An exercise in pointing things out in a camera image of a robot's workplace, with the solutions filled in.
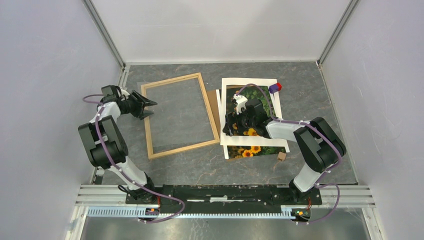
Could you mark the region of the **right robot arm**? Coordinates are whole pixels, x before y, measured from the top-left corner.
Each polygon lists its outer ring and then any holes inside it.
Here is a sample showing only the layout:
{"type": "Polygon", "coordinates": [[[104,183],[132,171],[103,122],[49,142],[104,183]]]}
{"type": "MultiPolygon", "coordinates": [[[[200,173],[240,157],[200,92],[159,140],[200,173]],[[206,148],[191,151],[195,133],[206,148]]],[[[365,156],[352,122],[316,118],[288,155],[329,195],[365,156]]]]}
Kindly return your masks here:
{"type": "Polygon", "coordinates": [[[266,139],[297,143],[305,163],[290,181],[284,196],[295,204],[306,201],[323,174],[339,164],[347,153],[345,144],[324,118],[310,121],[277,118],[267,114],[259,99],[237,100],[235,110],[224,117],[225,135],[232,137],[248,129],[266,139]]]}

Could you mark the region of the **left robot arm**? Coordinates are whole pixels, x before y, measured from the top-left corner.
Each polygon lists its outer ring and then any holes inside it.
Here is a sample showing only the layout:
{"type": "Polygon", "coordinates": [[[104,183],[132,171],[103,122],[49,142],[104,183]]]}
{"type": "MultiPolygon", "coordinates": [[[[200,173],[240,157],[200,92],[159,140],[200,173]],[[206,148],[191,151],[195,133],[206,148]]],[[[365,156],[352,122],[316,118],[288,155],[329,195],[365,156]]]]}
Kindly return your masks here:
{"type": "Polygon", "coordinates": [[[146,107],[157,102],[133,90],[127,92],[118,85],[102,87],[96,101],[96,114],[89,122],[78,127],[78,133],[89,162],[96,168],[115,173],[126,186],[118,189],[130,200],[151,204],[158,198],[152,179],[129,158],[128,146],[116,123],[121,115],[130,114],[143,120],[153,114],[146,107]]]}

